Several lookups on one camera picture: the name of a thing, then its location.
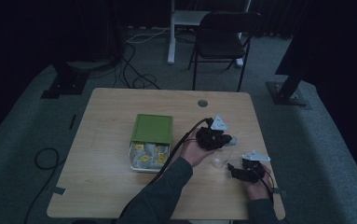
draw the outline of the wooden table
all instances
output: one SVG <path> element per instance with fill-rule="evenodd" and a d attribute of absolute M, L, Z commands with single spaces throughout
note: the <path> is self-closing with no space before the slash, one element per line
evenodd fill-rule
<path fill-rule="evenodd" d="M 200 107 L 199 100 L 208 105 Z M 155 176 L 130 168 L 130 137 L 140 113 L 173 116 L 174 146 L 198 121 L 221 115 L 229 127 L 226 133 L 238 138 L 231 164 L 241 167 L 241 155 L 252 150 L 267 154 L 247 93 L 96 89 L 57 184 L 65 193 L 53 194 L 50 217 L 116 218 Z M 277 217 L 282 219 L 281 197 L 274 196 Z M 226 167 L 214 168 L 208 157 L 194 168 L 172 219 L 248 219 L 247 201 L 240 181 Z"/>

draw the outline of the person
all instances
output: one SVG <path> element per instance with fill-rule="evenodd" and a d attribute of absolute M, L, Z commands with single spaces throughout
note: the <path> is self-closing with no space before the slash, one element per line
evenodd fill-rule
<path fill-rule="evenodd" d="M 195 130 L 188 139 L 196 139 Z M 168 223 L 177 205 L 185 184 L 193 175 L 193 167 L 204 158 L 213 154 L 199 146 L 196 141 L 186 141 L 180 156 L 169 166 L 162 177 L 152 185 L 143 188 L 129 203 L 116 224 L 126 223 Z M 264 181 L 270 185 L 267 175 Z M 260 181 L 243 182 L 250 202 L 248 212 L 250 223 L 278 223 L 273 205 L 268 197 L 268 190 Z"/>

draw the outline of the hand-mounted device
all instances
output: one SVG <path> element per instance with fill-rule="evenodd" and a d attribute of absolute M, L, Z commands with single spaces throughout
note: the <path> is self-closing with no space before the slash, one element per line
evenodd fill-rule
<path fill-rule="evenodd" d="M 242 155 L 243 169 L 236 169 L 229 163 L 227 164 L 227 168 L 230 171 L 232 177 L 251 183 L 256 183 L 259 179 L 262 179 L 265 176 L 265 169 L 263 168 L 260 161 L 270 161 L 270 157 L 253 151 L 250 154 Z"/>
<path fill-rule="evenodd" d="M 216 116 L 215 120 L 208 119 L 206 122 L 208 127 L 201 127 L 196 133 L 196 140 L 201 148 L 211 151 L 224 145 L 236 145 L 236 138 L 224 134 L 228 127 L 219 115 Z"/>

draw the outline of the green box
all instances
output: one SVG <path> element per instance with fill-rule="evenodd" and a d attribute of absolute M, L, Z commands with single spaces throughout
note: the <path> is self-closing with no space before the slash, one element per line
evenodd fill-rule
<path fill-rule="evenodd" d="M 130 140 L 131 169 L 157 173 L 170 156 L 172 117 L 138 114 Z"/>

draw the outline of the sleeve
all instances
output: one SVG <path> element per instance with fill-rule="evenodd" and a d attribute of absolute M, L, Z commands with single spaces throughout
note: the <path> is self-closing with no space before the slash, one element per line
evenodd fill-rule
<path fill-rule="evenodd" d="M 259 199 L 249 202 L 248 215 L 251 224 L 279 223 L 273 204 L 269 199 Z"/>
<path fill-rule="evenodd" d="M 133 198 L 116 224 L 168 223 L 192 175 L 192 166 L 179 157 L 155 184 L 146 186 Z"/>

